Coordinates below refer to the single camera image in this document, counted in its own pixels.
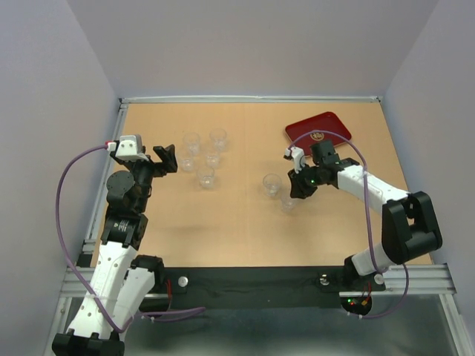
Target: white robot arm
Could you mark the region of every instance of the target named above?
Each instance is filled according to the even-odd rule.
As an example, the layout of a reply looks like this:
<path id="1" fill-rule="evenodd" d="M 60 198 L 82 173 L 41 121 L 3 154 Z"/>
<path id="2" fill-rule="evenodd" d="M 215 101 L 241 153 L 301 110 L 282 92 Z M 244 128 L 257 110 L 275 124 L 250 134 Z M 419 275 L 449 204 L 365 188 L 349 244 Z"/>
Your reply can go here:
<path id="1" fill-rule="evenodd" d="M 284 158 L 298 158 L 299 169 L 292 169 L 288 175 L 292 184 L 290 196 L 306 199 L 319 185 L 334 185 L 364 201 L 364 175 L 367 178 L 368 205 L 381 215 L 381 243 L 374 246 L 374 266 L 370 249 L 366 249 L 345 260 L 345 274 L 348 280 L 357 279 L 375 271 L 381 271 L 395 264 L 422 256 L 442 246 L 436 215 L 430 197 L 423 192 L 409 193 L 393 187 L 370 173 L 355 160 L 340 159 L 331 141 L 322 141 L 312 147 L 315 166 L 302 163 L 303 151 L 286 150 Z"/>
<path id="2" fill-rule="evenodd" d="M 160 258 L 136 255 L 148 222 L 143 212 L 151 196 L 151 182 L 177 171 L 174 146 L 154 147 L 162 160 L 157 163 L 145 155 L 139 135 L 109 142 L 108 151 L 128 171 L 118 171 L 108 178 L 108 208 L 91 280 L 95 295 L 86 293 L 67 333 L 56 335 L 56 355 L 123 355 L 123 340 L 131 318 L 144 296 L 164 282 Z M 96 299 L 118 330 L 99 310 Z"/>

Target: clear plastic cup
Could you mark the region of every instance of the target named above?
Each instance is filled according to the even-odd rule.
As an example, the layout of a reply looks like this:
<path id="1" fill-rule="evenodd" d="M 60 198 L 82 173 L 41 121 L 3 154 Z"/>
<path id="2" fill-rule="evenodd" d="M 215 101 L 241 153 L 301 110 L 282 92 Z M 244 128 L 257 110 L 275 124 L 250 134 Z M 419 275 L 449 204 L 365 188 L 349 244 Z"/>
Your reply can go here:
<path id="1" fill-rule="evenodd" d="M 177 163 L 178 167 L 181 168 L 182 171 L 185 172 L 192 172 L 194 171 L 194 158 L 191 151 L 186 146 L 182 146 L 177 150 Z"/>
<path id="2" fill-rule="evenodd" d="M 220 164 L 220 153 L 214 148 L 205 150 L 205 159 L 208 167 L 216 168 Z"/>
<path id="3" fill-rule="evenodd" d="M 222 128 L 215 128 L 209 133 L 209 138 L 213 142 L 216 151 L 222 152 L 226 149 L 228 134 Z"/>
<path id="4" fill-rule="evenodd" d="M 290 197 L 290 189 L 284 189 L 281 194 L 281 209 L 284 213 L 289 213 L 298 204 L 298 199 Z"/>
<path id="5" fill-rule="evenodd" d="M 190 150 L 193 156 L 200 153 L 200 135 L 195 132 L 188 132 L 183 136 L 183 143 Z"/>
<path id="6" fill-rule="evenodd" d="M 196 176 L 200 185 L 205 189 L 211 189 L 214 187 L 214 169 L 206 165 L 199 167 Z"/>
<path id="7" fill-rule="evenodd" d="M 268 197 L 275 197 L 281 189 L 282 179 L 274 173 L 267 174 L 262 180 L 264 192 Z"/>

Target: purple cable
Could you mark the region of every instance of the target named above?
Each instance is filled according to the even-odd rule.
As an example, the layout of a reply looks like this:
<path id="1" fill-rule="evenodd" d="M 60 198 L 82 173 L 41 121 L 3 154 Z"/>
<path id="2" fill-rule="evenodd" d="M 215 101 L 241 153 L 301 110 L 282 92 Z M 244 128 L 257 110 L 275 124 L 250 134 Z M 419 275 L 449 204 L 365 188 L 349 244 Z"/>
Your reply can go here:
<path id="1" fill-rule="evenodd" d="M 196 317 L 197 315 L 203 313 L 205 310 L 206 310 L 206 308 L 204 306 L 201 306 L 201 307 L 198 307 L 198 308 L 186 310 L 187 313 L 191 312 L 191 314 L 185 315 L 183 317 L 176 317 L 174 319 L 159 318 L 159 319 L 154 319 L 154 321 L 156 321 L 158 323 L 174 323 L 176 321 L 181 321 L 181 320 L 190 319 L 192 317 Z M 153 312 L 150 312 L 150 313 L 140 313 L 137 316 L 138 317 L 155 317 L 155 316 L 160 317 L 162 315 L 170 315 L 170 314 L 177 314 L 177 313 L 175 313 L 174 311 L 153 311 Z"/>
<path id="2" fill-rule="evenodd" d="M 62 184 L 65 181 L 66 174 L 70 170 L 71 166 L 75 162 L 77 162 L 78 160 L 83 158 L 84 156 L 90 154 L 91 152 L 105 150 L 105 149 L 107 149 L 107 145 L 100 145 L 100 146 L 90 148 L 90 149 L 82 152 L 81 154 L 77 155 L 76 157 L 74 157 L 68 163 L 68 165 L 66 165 L 66 168 L 62 172 L 61 178 L 59 179 L 58 188 L 56 190 L 56 204 L 55 204 L 56 231 L 58 232 L 59 244 L 61 245 L 61 249 L 62 249 L 63 253 L 65 254 L 66 264 L 68 265 L 69 268 L 71 268 L 71 271 L 73 271 L 74 275 L 76 275 L 78 280 L 86 288 L 86 290 L 89 292 L 89 294 L 94 296 L 94 302 L 96 302 L 97 308 L 99 308 L 102 315 L 104 315 L 104 319 L 107 320 L 107 322 L 112 327 L 112 329 L 115 332 L 123 333 L 123 332 L 125 332 L 125 330 L 127 330 L 128 326 L 132 323 L 132 321 L 134 320 L 134 317 L 131 317 L 129 320 L 127 320 L 122 328 L 117 326 L 117 324 L 112 320 L 112 317 L 105 310 L 105 307 L 103 306 L 102 302 L 100 301 L 99 296 L 93 290 L 91 284 L 89 284 L 89 282 L 81 275 L 81 273 L 77 270 L 76 266 L 74 265 L 73 261 L 71 260 L 71 256 L 69 255 L 68 249 L 66 248 L 65 239 L 62 236 L 61 224 L 59 222 L 59 198 L 61 197 Z M 168 319 L 168 320 L 163 321 L 163 322 L 171 323 L 173 321 L 180 321 L 180 320 L 188 319 L 189 317 L 193 317 L 195 315 L 198 315 L 198 314 L 204 312 L 205 310 L 206 310 L 206 308 L 200 307 L 200 308 L 177 310 L 177 311 L 157 311 L 157 312 L 154 312 L 154 313 L 143 313 L 143 314 L 139 314 L 139 316 L 182 315 L 182 314 L 192 313 L 192 314 L 186 315 L 185 317 L 179 317 L 179 318 L 176 318 L 176 319 Z"/>
<path id="3" fill-rule="evenodd" d="M 402 304 L 405 301 L 405 298 L 407 296 L 407 292 L 409 291 L 409 271 L 407 270 L 407 267 L 404 263 L 402 264 L 402 267 L 404 267 L 404 272 L 406 274 L 406 286 L 404 288 L 404 293 L 402 293 L 402 296 L 399 302 L 393 308 L 388 309 L 387 311 L 382 312 L 381 314 L 364 315 L 362 316 L 363 319 L 378 319 L 379 317 L 385 317 L 402 307 Z"/>
<path id="4" fill-rule="evenodd" d="M 295 146 L 295 143 L 300 141 L 304 137 L 307 137 L 310 134 L 318 133 L 318 132 L 323 132 L 324 134 L 330 134 L 330 135 L 338 137 L 339 139 L 343 139 L 348 145 L 350 145 L 352 147 L 352 149 L 356 152 L 356 154 L 360 158 L 361 162 L 363 163 L 363 172 L 364 172 L 363 173 L 364 213 L 366 215 L 366 229 L 367 229 L 367 233 L 368 233 L 368 245 L 369 245 L 369 249 L 370 249 L 370 256 L 371 256 L 371 262 L 373 263 L 373 267 L 378 273 L 381 273 L 381 271 L 379 271 L 378 265 L 376 264 L 376 258 L 375 258 L 375 255 L 374 255 L 373 231 L 371 230 L 371 217 L 370 217 L 370 197 L 369 197 L 370 192 L 369 192 L 369 189 L 368 189 L 368 177 L 366 175 L 366 173 L 368 172 L 368 164 L 366 163 L 366 159 L 363 157 L 363 154 L 346 137 L 343 137 L 342 135 L 339 135 L 338 133 L 335 133 L 335 132 L 332 132 L 332 131 L 326 131 L 326 130 L 312 130 L 312 131 L 309 131 L 307 133 L 304 133 L 303 135 L 297 137 L 294 141 L 292 141 L 292 143 L 290 144 L 288 149 L 290 149 L 292 146 Z"/>

